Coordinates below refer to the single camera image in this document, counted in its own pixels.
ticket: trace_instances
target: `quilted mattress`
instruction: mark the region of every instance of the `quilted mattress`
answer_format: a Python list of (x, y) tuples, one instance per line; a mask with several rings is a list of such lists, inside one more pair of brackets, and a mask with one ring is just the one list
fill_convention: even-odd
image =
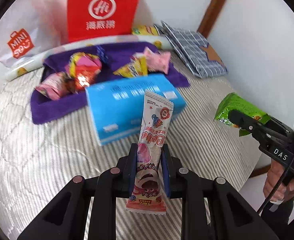
[[(224, 77), (198, 79), (175, 55), (172, 61), (191, 86), (178, 89), (187, 107), (170, 124), (166, 143), (171, 154), (199, 176), (225, 177), (239, 190), (260, 151), (251, 136), (239, 138), (238, 129), (213, 121), (218, 104), (233, 91), (229, 82)], [(17, 239), (74, 176), (98, 176), (138, 141), (135, 134), (98, 146), (87, 107), (34, 125), (30, 96), (42, 72), (43, 68), (5, 84), (0, 94), (0, 227), (9, 239)], [(117, 239), (180, 239), (181, 200), (166, 200), (164, 216), (133, 214), (125, 205), (126, 200), (117, 200)]]

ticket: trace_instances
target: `white circle logo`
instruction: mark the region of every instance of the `white circle logo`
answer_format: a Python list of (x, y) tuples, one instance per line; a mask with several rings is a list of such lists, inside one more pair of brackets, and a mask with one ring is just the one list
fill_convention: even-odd
[(97, 20), (111, 17), (116, 11), (114, 0), (92, 0), (88, 6), (89, 14)]

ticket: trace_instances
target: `screw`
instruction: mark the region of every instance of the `screw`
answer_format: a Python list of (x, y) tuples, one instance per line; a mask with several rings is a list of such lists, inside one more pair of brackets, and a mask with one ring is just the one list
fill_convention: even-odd
[(112, 174), (118, 174), (120, 172), (120, 169), (117, 167), (113, 167), (110, 169), (110, 173)]
[(188, 169), (186, 169), (186, 168), (180, 168), (179, 169), (179, 172), (181, 173), (181, 174), (187, 174), (188, 173)]
[(82, 177), (81, 177), (81, 176), (75, 176), (75, 177), (72, 179), (72, 181), (73, 181), (74, 183), (82, 182)]
[(226, 180), (223, 177), (218, 177), (216, 179), (216, 181), (217, 181), (218, 184), (225, 184), (226, 183)]

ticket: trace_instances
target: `purple fabric box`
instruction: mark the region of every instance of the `purple fabric box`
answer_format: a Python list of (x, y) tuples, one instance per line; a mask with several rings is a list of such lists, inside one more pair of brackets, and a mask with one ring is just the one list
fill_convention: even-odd
[[(96, 78), (96, 83), (108, 80), (123, 78), (116, 76), (114, 71), (130, 62), (130, 57), (136, 52), (143, 52), (145, 47), (150, 48), (153, 52), (158, 52), (156, 46), (148, 42), (126, 42), (103, 44), (101, 47), (108, 56), (108, 66), (103, 64), (101, 73)], [(50, 74), (65, 71), (65, 66), (69, 63), (69, 58), (75, 52), (85, 52), (97, 54), (96, 46), (64, 51), (47, 57), (44, 61), (45, 70), (41, 81), (45, 80)], [(185, 76), (179, 73), (170, 63), (168, 75), (166, 78), (174, 87), (188, 87), (189, 83)], [(42, 124), (63, 117), (75, 110), (87, 105), (86, 94), (84, 91), (79, 94), (69, 94), (57, 101), (53, 101), (38, 91), (34, 91), (30, 100), (32, 119), (35, 124)]]

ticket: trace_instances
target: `light blue box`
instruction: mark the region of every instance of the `light blue box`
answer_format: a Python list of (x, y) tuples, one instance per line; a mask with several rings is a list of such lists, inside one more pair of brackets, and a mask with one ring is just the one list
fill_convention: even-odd
[(174, 103), (172, 121), (186, 102), (163, 74), (123, 78), (86, 88), (88, 106), (99, 145), (140, 132), (145, 89)]

